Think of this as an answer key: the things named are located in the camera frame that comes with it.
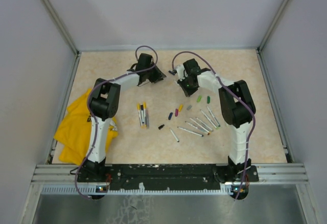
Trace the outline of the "green end marker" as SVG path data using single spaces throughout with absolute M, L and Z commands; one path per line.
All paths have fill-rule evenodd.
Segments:
M 201 113 L 208 119 L 208 121 L 210 122 L 210 124 L 215 128 L 218 129 L 218 126 L 211 120 L 211 118 L 201 109 L 200 110 Z

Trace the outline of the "yellow cap white marker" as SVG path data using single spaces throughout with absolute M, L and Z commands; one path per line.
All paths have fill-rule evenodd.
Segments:
M 200 124 L 205 127 L 208 131 L 213 131 L 213 129 L 211 127 L 209 127 L 204 121 L 202 121 L 201 119 L 199 119 L 198 117 L 196 117 L 196 120 L 198 122 L 200 122 Z

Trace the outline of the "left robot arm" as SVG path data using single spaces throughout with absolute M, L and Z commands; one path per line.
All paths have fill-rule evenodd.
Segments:
M 107 135 L 109 125 L 119 108 L 120 94 L 146 80 L 157 83 L 166 77 L 156 66 L 152 55 L 141 53 L 136 59 L 137 63 L 125 74 L 110 80 L 97 79 L 87 98 L 87 108 L 91 115 L 91 133 L 80 172 L 88 172 L 89 177 L 97 182 L 106 176 Z

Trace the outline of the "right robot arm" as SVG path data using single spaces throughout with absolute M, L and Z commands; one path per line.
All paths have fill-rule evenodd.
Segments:
M 222 79 L 212 70 L 200 68 L 195 59 L 173 67 L 173 72 L 178 75 L 177 83 L 187 97 L 200 87 L 218 94 L 222 117 L 231 129 L 228 175 L 232 180 L 240 181 L 246 175 L 246 169 L 251 167 L 248 148 L 256 112 L 247 83 Z

